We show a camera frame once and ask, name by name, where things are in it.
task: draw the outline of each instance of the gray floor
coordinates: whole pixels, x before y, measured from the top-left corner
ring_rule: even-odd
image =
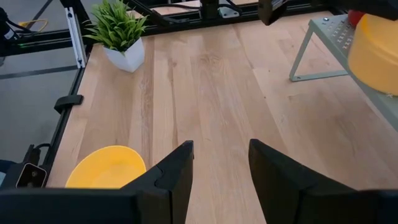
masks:
[[[33,19],[45,2],[2,0],[0,7],[18,23]],[[88,12],[92,4],[99,2],[82,0]],[[44,31],[68,28],[59,0],[53,0],[39,19],[49,20]],[[31,29],[40,26],[35,24]],[[51,141],[59,119],[53,106],[58,98],[68,94],[76,70],[7,79],[4,75],[70,65],[76,65],[72,48],[6,57],[0,67],[0,159],[20,162],[30,144]]]

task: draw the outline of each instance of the wooden table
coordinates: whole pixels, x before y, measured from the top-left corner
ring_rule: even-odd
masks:
[[[144,38],[144,64],[123,72],[93,48],[49,177],[108,145],[135,149],[152,167],[194,140],[187,223],[265,223],[252,184],[249,139],[258,138],[356,189],[398,186],[398,134],[350,77],[291,83],[287,74],[311,18],[329,12]],[[313,39],[300,73],[335,70]]]

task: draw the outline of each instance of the green plant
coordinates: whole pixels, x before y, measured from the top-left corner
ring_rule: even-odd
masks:
[[[136,19],[132,12],[127,13],[127,6],[120,0],[112,4],[103,0],[102,4],[94,5],[93,15],[96,17],[95,23],[88,25],[91,28],[86,28],[92,34],[85,37],[119,52],[125,52],[131,47],[146,28],[146,17]]]

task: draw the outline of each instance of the white pot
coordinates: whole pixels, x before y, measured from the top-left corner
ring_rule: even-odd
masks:
[[[104,49],[109,60],[121,70],[133,72],[144,63],[145,51],[141,38],[129,47],[124,55],[117,50],[107,49],[106,47]]]

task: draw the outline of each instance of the potted plant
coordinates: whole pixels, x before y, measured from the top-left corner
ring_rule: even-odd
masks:
[[[120,0],[110,4],[103,0],[93,6],[94,24],[87,28],[92,32],[85,37],[101,43],[109,60],[118,68],[133,72],[144,63],[144,45],[141,34],[146,28],[146,17],[136,19],[127,13],[127,6]]]

